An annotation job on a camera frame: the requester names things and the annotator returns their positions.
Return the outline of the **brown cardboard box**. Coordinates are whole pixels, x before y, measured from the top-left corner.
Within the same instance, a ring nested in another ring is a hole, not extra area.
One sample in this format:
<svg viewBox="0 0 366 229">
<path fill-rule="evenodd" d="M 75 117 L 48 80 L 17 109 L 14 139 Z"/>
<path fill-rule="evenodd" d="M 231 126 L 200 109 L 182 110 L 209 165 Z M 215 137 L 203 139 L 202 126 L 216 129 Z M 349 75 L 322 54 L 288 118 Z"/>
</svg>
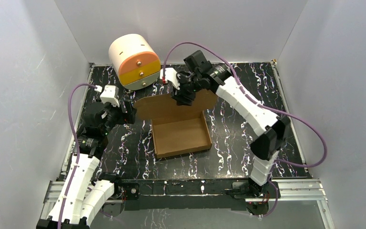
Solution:
<svg viewBox="0 0 366 229">
<path fill-rule="evenodd" d="M 157 159 L 209 150 L 212 146 L 205 110 L 214 108 L 217 95 L 201 90 L 191 106 L 178 106 L 169 94 L 137 100 L 137 118 L 152 124 Z"/>
</svg>

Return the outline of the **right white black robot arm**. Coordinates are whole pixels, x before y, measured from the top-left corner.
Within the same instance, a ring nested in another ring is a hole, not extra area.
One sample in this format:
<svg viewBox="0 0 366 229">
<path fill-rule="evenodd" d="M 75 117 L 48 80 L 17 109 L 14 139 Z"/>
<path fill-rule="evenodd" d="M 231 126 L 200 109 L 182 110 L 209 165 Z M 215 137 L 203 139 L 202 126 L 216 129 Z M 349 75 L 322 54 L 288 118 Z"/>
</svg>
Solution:
<svg viewBox="0 0 366 229">
<path fill-rule="evenodd" d="M 231 196 L 260 198 L 268 191 L 271 169 L 279 150 L 290 134 L 291 121 L 262 107 L 262 103 L 245 89 L 228 63 L 211 64 L 197 50 L 184 59 L 188 71 L 177 72 L 163 67 L 163 83 L 171 83 L 172 99 L 177 105 L 191 106 L 196 94 L 208 90 L 227 102 L 253 129 L 255 140 L 250 145 L 253 168 L 246 185 L 227 190 Z"/>
</svg>

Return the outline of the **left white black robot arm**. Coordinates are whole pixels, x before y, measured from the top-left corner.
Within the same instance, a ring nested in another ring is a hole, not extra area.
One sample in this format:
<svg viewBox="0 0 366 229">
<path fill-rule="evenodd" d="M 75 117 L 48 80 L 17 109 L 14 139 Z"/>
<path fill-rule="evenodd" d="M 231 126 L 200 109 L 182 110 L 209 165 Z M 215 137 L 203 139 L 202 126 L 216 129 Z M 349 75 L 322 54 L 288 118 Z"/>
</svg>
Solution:
<svg viewBox="0 0 366 229">
<path fill-rule="evenodd" d="M 134 124 L 135 115 L 130 101 L 118 105 L 96 101 L 86 107 L 69 173 L 53 209 L 37 222 L 38 229 L 88 229 L 105 201 L 122 195 L 123 185 L 115 175 L 101 175 L 92 190 L 88 186 L 108 145 L 108 134 L 117 125 Z"/>
</svg>

